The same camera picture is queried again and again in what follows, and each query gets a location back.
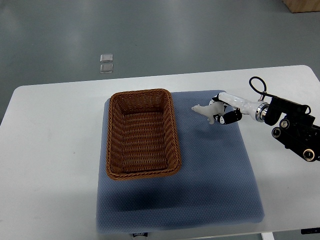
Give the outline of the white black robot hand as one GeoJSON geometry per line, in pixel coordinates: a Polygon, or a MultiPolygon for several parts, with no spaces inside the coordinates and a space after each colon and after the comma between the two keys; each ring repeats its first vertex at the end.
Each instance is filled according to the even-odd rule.
{"type": "Polygon", "coordinates": [[[222,125],[238,122],[243,115],[249,115],[253,120],[262,123],[265,121],[265,115],[270,105],[263,100],[253,102],[226,92],[218,93],[211,99],[211,102],[222,103],[224,109],[227,106],[233,108],[233,111],[213,115],[213,119],[222,125]]]}

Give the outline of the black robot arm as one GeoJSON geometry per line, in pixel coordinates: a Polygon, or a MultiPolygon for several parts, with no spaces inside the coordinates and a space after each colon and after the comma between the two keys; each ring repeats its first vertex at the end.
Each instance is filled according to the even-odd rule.
{"type": "Polygon", "coordinates": [[[265,111],[264,122],[274,126],[274,139],[307,162],[320,160],[320,127],[314,124],[311,108],[275,95],[265,111]]]}

